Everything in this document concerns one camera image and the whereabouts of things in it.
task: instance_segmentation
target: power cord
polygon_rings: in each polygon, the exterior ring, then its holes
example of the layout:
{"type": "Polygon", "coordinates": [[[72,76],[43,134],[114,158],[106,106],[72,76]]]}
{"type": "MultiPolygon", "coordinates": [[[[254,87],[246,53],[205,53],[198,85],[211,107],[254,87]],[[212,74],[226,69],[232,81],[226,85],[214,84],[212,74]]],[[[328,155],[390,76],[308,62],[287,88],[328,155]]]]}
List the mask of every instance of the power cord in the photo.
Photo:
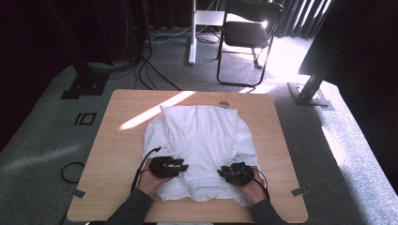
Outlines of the power cord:
{"type": "Polygon", "coordinates": [[[138,177],[140,176],[140,174],[146,171],[146,170],[141,171],[142,168],[143,168],[143,166],[144,166],[144,163],[146,162],[146,159],[147,159],[147,158],[149,157],[149,155],[151,155],[153,152],[159,152],[159,150],[161,150],[161,147],[154,148],[154,149],[150,150],[150,151],[146,154],[146,156],[144,157],[143,161],[141,162],[140,167],[137,169],[137,172],[135,173],[134,180],[132,181],[132,184],[131,184],[131,190],[130,190],[130,192],[132,192],[132,191],[135,189],[135,187],[137,186],[137,181],[138,181],[138,177]]]}
{"type": "Polygon", "coordinates": [[[249,174],[247,174],[246,172],[244,172],[243,170],[239,170],[241,173],[243,173],[243,174],[245,174],[246,176],[248,176],[248,177],[250,177],[255,183],[257,183],[262,189],[263,189],[263,191],[264,191],[264,193],[266,194],[266,197],[267,197],[267,199],[268,200],[271,200],[271,198],[269,197],[269,192],[268,192],[268,182],[267,182],[267,179],[266,179],[266,177],[264,176],[264,174],[262,173],[262,172],[260,172],[262,175],[263,175],[263,177],[264,177],[264,180],[265,180],[265,183],[266,183],[266,186],[264,187],[263,186],[263,184],[261,184],[261,182],[259,182],[257,179],[255,179],[254,177],[251,177],[249,174]]]}

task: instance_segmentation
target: tripod base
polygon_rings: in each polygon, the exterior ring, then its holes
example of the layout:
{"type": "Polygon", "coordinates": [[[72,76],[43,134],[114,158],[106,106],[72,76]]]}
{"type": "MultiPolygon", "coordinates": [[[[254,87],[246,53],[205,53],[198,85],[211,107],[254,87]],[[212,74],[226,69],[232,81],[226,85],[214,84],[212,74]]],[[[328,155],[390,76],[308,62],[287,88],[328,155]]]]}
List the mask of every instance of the tripod base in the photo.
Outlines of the tripod base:
{"type": "Polygon", "coordinates": [[[92,71],[92,74],[94,75],[95,79],[89,84],[85,84],[82,77],[78,74],[70,89],[62,94],[61,99],[78,99],[79,96],[102,95],[103,89],[105,88],[110,74],[97,71],[92,71]]]}
{"type": "Polygon", "coordinates": [[[288,85],[297,105],[320,106],[323,110],[334,111],[331,102],[325,99],[321,90],[318,90],[311,99],[306,99],[305,96],[301,94],[302,88],[304,86],[303,84],[289,82],[288,85]]]}

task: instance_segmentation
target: white table leg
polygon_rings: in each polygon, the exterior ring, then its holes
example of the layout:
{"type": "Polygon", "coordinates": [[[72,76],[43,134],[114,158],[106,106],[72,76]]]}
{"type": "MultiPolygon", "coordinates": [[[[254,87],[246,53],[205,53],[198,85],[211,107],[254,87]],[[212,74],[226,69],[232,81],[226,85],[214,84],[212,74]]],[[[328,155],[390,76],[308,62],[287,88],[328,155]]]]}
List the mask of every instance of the white table leg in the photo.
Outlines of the white table leg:
{"type": "Polygon", "coordinates": [[[195,58],[196,58],[196,22],[195,22],[195,16],[196,16],[196,0],[192,0],[192,26],[191,26],[191,47],[190,47],[190,59],[189,59],[189,64],[194,65],[195,64],[195,58]]]}

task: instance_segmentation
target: gray carpet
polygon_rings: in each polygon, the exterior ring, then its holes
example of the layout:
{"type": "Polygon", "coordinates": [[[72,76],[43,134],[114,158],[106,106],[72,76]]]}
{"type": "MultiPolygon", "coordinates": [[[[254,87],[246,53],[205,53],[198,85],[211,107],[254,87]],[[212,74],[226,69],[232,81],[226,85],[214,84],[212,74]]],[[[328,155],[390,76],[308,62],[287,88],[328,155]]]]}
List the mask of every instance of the gray carpet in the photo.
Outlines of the gray carpet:
{"type": "MultiPolygon", "coordinates": [[[[187,64],[189,41],[176,38],[153,44],[149,62],[182,90],[215,92],[268,93],[274,98],[298,181],[310,190],[304,196],[309,220],[304,224],[397,224],[398,197],[380,169],[352,114],[336,86],[324,82],[321,91],[334,111],[320,107],[298,106],[287,82],[305,83],[307,76],[294,75],[297,65],[287,58],[293,49],[271,52],[264,83],[255,90],[217,83],[214,60],[218,45],[198,42],[196,64],[187,64]]],[[[242,59],[225,58],[223,70],[230,79],[252,80],[260,70],[248,64],[236,67],[242,59]]],[[[107,68],[101,64],[96,67],[107,68]]],[[[150,84],[143,68],[143,79],[151,88],[175,88],[149,68],[150,84]]],[[[61,100],[76,73],[67,67],[56,76],[34,110],[0,155],[0,224],[60,224],[71,196],[66,193],[75,184],[65,182],[61,169],[73,162],[85,162],[115,89],[146,89],[135,85],[134,70],[114,72],[100,97],[61,100]],[[78,115],[96,115],[92,125],[77,120],[78,115]]],[[[70,176],[79,176],[81,168],[71,167],[70,176]]],[[[65,220],[63,224],[73,223],[65,220]]]]}

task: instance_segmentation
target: wooden table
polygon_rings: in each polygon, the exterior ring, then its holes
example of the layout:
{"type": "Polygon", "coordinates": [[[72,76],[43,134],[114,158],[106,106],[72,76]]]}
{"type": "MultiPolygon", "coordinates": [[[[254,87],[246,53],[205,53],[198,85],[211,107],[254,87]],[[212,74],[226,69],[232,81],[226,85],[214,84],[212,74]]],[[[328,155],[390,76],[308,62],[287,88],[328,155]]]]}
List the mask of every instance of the wooden table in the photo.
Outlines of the wooden table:
{"type": "MultiPolygon", "coordinates": [[[[159,114],[160,104],[219,105],[222,100],[238,109],[252,131],[271,203],[278,214],[291,223],[306,221],[308,213],[302,196],[293,197],[291,193],[299,182],[269,95],[135,90],[114,91],[77,187],[86,193],[85,197],[73,197],[68,219],[106,220],[127,199],[142,161],[145,129],[159,114]]],[[[146,222],[253,222],[249,208],[233,200],[154,199],[146,222]]]]}

